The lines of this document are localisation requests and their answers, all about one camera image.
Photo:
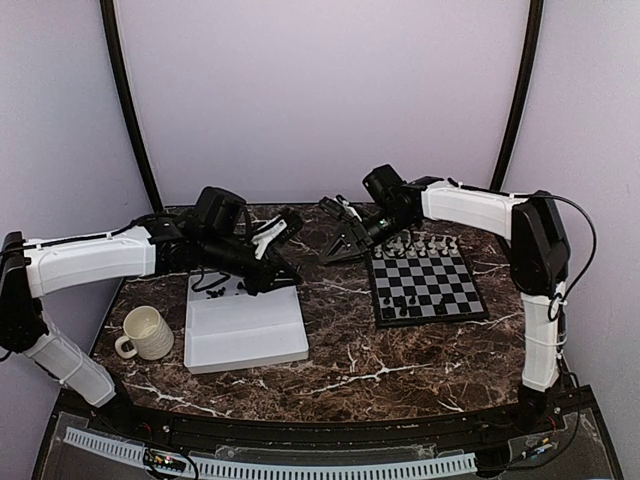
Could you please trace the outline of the white plastic tray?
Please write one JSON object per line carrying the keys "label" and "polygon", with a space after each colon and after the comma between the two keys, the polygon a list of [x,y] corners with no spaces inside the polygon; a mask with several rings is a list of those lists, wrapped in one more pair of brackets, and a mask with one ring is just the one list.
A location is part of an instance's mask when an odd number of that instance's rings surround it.
{"label": "white plastic tray", "polygon": [[205,299],[191,288],[243,283],[207,271],[188,278],[184,365],[192,374],[305,360],[309,344],[297,288]]}

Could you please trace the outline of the tall black piece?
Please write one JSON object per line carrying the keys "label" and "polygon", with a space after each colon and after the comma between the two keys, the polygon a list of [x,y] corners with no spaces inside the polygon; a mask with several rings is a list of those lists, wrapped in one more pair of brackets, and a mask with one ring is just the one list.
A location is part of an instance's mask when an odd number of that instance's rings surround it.
{"label": "tall black piece", "polygon": [[407,302],[404,296],[397,296],[394,298],[394,305],[398,308],[398,315],[404,317],[407,315]]}

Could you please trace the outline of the black grey chessboard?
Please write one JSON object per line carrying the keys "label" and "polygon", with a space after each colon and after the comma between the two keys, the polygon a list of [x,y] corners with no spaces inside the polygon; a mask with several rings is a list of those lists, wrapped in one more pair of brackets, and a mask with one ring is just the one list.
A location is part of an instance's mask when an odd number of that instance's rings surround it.
{"label": "black grey chessboard", "polygon": [[[382,259],[372,252],[365,256],[372,294],[375,323],[378,328],[400,328],[440,322],[485,321],[489,311],[462,252],[454,258]],[[417,303],[410,305],[415,295]],[[447,315],[437,315],[434,306],[447,297]],[[394,298],[404,296],[407,315],[398,315]],[[383,299],[391,297],[391,304]],[[394,308],[395,317],[385,319],[383,310]]]}

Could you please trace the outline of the black chess piece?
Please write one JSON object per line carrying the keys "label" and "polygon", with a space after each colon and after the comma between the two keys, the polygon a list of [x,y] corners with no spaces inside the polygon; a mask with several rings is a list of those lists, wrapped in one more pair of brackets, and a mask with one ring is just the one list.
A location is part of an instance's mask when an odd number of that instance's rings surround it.
{"label": "black chess piece", "polygon": [[435,311],[435,313],[437,315],[447,315],[448,314],[446,300],[447,300],[447,297],[445,295],[442,295],[439,303],[434,306],[434,311]]}

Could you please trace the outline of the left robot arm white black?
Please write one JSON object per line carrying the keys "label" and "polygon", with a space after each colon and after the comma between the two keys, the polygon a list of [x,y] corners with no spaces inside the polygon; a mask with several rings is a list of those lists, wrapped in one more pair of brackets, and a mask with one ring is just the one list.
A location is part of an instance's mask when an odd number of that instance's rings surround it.
{"label": "left robot arm white black", "polygon": [[200,267],[242,279],[251,296],[299,283],[277,247],[303,220],[285,208],[255,225],[245,199],[208,186],[182,212],[146,214],[116,230],[26,239],[8,233],[1,246],[1,347],[22,354],[69,387],[120,436],[141,427],[121,382],[64,334],[44,312],[50,294],[124,278],[186,273]]}

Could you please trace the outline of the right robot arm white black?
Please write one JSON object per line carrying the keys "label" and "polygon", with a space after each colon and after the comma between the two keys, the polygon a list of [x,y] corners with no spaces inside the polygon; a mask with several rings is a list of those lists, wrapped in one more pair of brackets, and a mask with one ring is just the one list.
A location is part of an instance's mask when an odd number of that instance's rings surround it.
{"label": "right robot arm white black", "polygon": [[361,214],[342,196],[320,200],[320,208],[338,223],[322,263],[359,258],[424,220],[472,227],[508,244],[511,279],[524,306],[519,396],[526,398],[511,410],[510,424],[521,434],[534,432],[549,416],[544,398],[561,376],[564,310],[577,284],[569,277],[571,249],[557,207],[562,197],[542,190],[497,192],[433,176],[406,181],[389,164],[372,170],[363,184],[379,209],[374,215]]}

